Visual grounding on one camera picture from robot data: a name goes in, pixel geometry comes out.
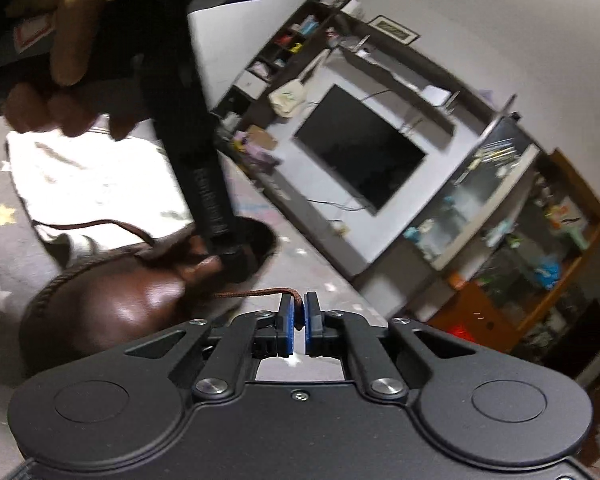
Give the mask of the person's left hand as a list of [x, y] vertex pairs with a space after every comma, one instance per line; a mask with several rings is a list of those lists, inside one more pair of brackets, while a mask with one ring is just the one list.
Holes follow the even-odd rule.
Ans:
[[16, 84], [5, 100], [6, 122], [19, 133], [59, 129], [76, 138], [98, 118], [94, 106], [80, 101], [65, 88], [86, 74], [99, 11], [105, 0], [12, 0], [7, 13], [14, 18], [53, 11], [56, 35], [50, 54], [50, 74], [62, 90], [43, 96], [30, 84]]

